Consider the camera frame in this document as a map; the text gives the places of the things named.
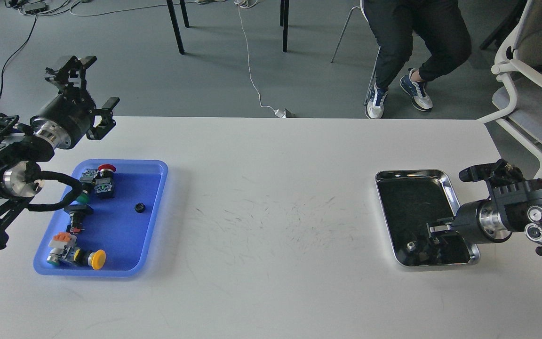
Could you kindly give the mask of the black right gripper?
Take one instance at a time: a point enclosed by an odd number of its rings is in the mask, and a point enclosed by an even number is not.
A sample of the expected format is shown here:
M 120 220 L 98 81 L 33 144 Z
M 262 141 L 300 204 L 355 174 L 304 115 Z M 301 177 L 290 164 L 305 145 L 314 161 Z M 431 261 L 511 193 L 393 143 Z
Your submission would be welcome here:
M 503 243 L 511 236 L 491 200 L 467 202 L 455 217 L 437 219 L 426 223 L 426 227 L 429 237 L 460 235 L 469 244 Z

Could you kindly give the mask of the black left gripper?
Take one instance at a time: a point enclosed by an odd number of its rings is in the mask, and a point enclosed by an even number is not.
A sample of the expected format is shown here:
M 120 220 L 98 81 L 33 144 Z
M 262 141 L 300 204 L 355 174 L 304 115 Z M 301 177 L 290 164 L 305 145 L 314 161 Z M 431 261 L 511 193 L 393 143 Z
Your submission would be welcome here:
M 47 67 L 45 80 L 58 88 L 58 95 L 32 117 L 32 129 L 37 132 L 49 124 L 58 136 L 57 148 L 72 149 L 86 135 L 89 140 L 102 140 L 115 126 L 113 109 L 118 97 L 109 98 L 101 109 L 87 91 L 86 71 L 97 56 L 63 56 L 56 68 Z M 101 118 L 93 125 L 95 117 Z

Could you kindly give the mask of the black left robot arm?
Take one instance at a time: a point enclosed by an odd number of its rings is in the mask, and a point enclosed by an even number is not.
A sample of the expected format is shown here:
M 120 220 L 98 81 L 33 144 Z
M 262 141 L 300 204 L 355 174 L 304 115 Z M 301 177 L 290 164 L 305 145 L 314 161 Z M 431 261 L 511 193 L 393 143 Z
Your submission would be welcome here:
M 96 60 L 63 56 L 58 67 L 48 67 L 45 80 L 58 93 L 29 124 L 16 114 L 0 114 L 0 250 L 7 246 L 7 227 L 23 210 L 60 210 L 81 193 L 77 179 L 45 171 L 40 163 L 51 160 L 56 149 L 72 149 L 83 137 L 99 141 L 115 127 L 119 98 L 98 108 L 87 89 L 86 71 Z

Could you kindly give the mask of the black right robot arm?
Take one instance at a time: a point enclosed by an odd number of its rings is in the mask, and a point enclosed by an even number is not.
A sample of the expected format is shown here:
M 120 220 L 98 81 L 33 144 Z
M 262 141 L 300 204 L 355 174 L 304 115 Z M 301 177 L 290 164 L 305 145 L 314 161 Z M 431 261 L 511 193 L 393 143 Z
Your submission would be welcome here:
M 489 197 L 463 204 L 453 217 L 428 223 L 430 236 L 457 233 L 469 244 L 488 244 L 522 232 L 542 256 L 542 178 L 525 179 L 518 167 L 503 159 L 465 168 L 459 178 L 486 182 Z

